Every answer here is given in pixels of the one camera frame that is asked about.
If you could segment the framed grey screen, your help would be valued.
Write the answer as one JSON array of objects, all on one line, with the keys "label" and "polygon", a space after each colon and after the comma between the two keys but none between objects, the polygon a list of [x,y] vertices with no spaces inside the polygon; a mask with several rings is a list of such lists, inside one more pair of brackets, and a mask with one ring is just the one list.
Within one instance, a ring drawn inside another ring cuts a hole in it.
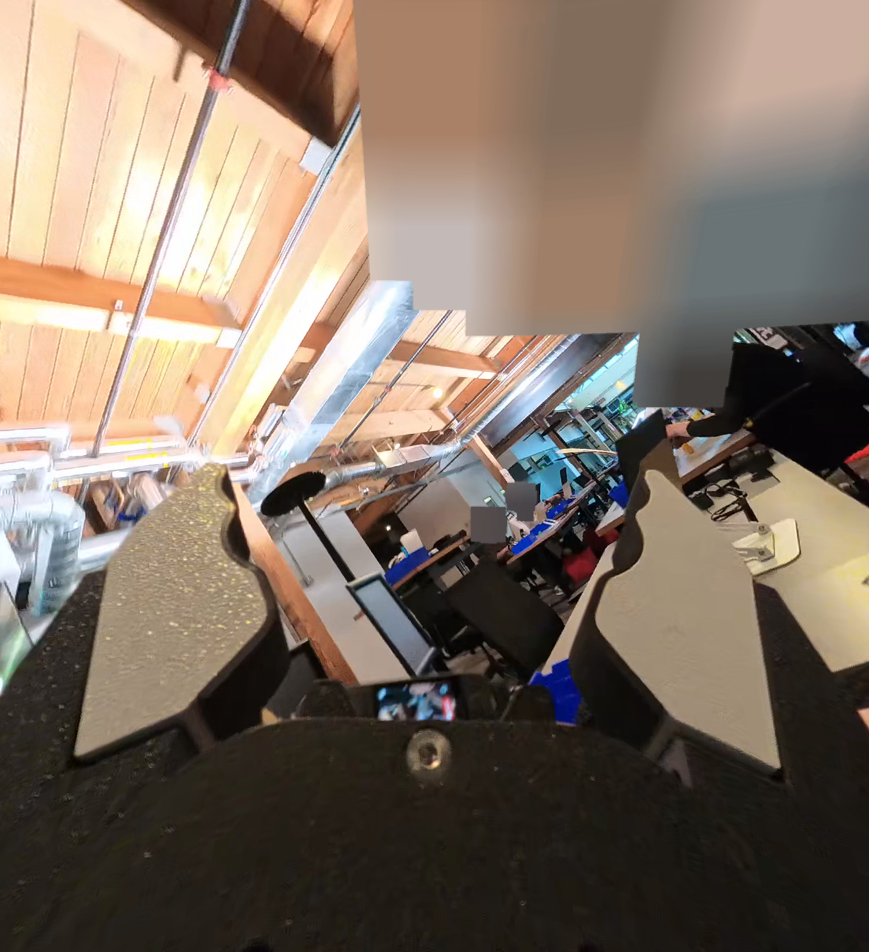
[{"label": "framed grey screen", "polygon": [[346,589],[407,673],[421,676],[435,671],[435,645],[384,574],[346,582]]}]

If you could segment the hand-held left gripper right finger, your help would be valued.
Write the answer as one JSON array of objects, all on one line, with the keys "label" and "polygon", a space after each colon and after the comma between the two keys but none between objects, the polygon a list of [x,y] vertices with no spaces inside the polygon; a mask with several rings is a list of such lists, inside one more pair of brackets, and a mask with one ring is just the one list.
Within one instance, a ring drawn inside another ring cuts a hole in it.
[{"label": "hand-held left gripper right finger", "polygon": [[656,764],[690,742],[781,769],[751,575],[662,470],[635,482],[570,670],[592,726]]}]

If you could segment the row of office desks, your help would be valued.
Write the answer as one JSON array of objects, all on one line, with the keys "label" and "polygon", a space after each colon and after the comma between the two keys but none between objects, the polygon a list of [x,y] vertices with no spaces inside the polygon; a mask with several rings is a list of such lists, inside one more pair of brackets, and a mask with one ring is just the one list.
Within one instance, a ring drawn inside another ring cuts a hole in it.
[{"label": "row of office desks", "polygon": [[[586,504],[587,500],[592,499],[596,495],[595,491],[598,488],[597,485],[591,483],[574,496],[565,499],[558,506],[554,506],[544,522],[540,523],[534,530],[531,530],[523,539],[508,546],[510,550],[509,562],[513,564],[526,558],[526,554],[534,551],[548,540],[554,539],[562,534],[566,528],[571,525],[577,512]],[[426,571],[430,566],[437,565],[448,557],[453,557],[456,554],[464,558],[464,554],[466,554],[473,545],[474,542],[464,536],[464,538],[454,541],[437,553],[430,553],[424,548],[419,549],[416,553],[406,556],[398,565],[389,568],[384,573],[384,577],[387,582],[396,588],[406,583],[408,579],[417,576],[419,573]]]}]

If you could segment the silver ceiling air duct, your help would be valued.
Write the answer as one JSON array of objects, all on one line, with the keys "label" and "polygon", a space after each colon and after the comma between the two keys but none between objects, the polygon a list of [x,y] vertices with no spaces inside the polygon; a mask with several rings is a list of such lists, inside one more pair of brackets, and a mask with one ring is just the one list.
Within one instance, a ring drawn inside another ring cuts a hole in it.
[{"label": "silver ceiling air duct", "polygon": [[290,401],[254,464],[247,495],[260,504],[306,462],[414,321],[411,281],[370,281]]}]

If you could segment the black high-back office chair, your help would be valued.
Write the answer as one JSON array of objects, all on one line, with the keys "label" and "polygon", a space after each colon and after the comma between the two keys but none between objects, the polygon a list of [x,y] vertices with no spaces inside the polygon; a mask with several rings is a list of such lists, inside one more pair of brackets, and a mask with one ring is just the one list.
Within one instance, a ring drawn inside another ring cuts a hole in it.
[{"label": "black high-back office chair", "polygon": [[544,666],[565,628],[553,607],[494,562],[476,565],[443,596],[523,683]]}]

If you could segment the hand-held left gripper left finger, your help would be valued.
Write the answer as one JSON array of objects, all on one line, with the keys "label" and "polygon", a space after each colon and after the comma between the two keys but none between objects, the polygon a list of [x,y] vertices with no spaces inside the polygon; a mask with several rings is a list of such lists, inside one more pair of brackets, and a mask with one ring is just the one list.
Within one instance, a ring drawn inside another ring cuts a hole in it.
[{"label": "hand-held left gripper left finger", "polygon": [[181,730],[200,752],[265,726],[290,649],[228,470],[207,464],[110,559],[74,758]]}]

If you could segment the white insulated ceiling pipes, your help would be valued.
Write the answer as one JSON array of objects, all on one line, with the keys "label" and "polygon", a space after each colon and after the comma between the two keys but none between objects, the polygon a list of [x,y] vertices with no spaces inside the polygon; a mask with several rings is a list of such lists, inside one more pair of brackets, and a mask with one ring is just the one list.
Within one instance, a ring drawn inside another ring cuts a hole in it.
[{"label": "white insulated ceiling pipes", "polygon": [[70,465],[83,461],[69,424],[0,423],[0,586],[27,585],[38,614],[107,565],[121,543],[84,535],[84,509],[64,489],[82,475]]}]

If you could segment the white stand base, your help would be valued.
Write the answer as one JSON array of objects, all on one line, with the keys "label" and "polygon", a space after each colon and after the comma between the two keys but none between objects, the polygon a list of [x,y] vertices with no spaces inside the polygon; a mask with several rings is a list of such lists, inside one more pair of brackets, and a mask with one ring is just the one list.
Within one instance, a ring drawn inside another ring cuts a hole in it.
[{"label": "white stand base", "polygon": [[795,519],[783,519],[768,525],[772,527],[774,533],[775,554],[772,560],[762,563],[756,561],[746,562],[737,554],[731,545],[732,549],[740,557],[753,577],[764,576],[786,565],[790,565],[797,560],[801,554],[798,523]]}]

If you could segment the metal sprinkler pipe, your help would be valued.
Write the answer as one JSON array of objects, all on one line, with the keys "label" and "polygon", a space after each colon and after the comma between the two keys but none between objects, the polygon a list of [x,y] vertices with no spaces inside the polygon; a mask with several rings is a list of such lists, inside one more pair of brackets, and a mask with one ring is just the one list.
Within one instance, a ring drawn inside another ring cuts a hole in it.
[{"label": "metal sprinkler pipe", "polygon": [[126,340],[121,351],[108,398],[102,411],[92,449],[94,458],[99,456],[108,428],[119,399],[121,387],[126,378],[131,357],[135,349],[137,337],[147,316],[157,287],[159,275],[163,267],[169,245],[179,221],[179,217],[190,188],[197,160],[202,149],[208,126],[210,125],[219,95],[230,85],[230,72],[238,40],[245,26],[250,1],[234,3],[232,18],[224,35],[224,40],[214,65],[207,72],[207,87],[205,89],[199,111],[190,134],[187,150],[184,154],[174,190],[170,197],[167,211],[155,244],[154,255],[151,259],[145,280],[141,287],[137,305],[134,309],[131,323],[126,334]]}]

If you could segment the blue plastic bin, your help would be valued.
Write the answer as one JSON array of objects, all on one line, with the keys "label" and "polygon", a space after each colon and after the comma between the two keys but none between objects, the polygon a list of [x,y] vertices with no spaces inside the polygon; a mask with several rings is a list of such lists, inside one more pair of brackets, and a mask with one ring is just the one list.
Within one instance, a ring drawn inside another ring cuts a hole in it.
[{"label": "blue plastic bin", "polygon": [[569,659],[554,663],[549,672],[536,672],[528,682],[530,686],[542,686],[551,696],[555,717],[559,723],[575,724],[582,696],[571,676]]}]

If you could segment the black floor lamp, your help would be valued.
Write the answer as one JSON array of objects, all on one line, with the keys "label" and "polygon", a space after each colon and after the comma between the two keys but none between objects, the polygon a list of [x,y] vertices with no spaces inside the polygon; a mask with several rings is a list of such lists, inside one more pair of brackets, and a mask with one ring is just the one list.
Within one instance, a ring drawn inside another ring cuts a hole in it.
[{"label": "black floor lamp", "polygon": [[333,564],[339,569],[346,583],[355,580],[355,576],[348,564],[342,558],[328,535],[321,529],[316,517],[309,508],[309,500],[319,495],[328,482],[326,473],[320,470],[303,472],[274,488],[261,502],[261,515],[274,519],[285,516],[298,509],[312,532],[322,544],[323,549],[331,557]]}]

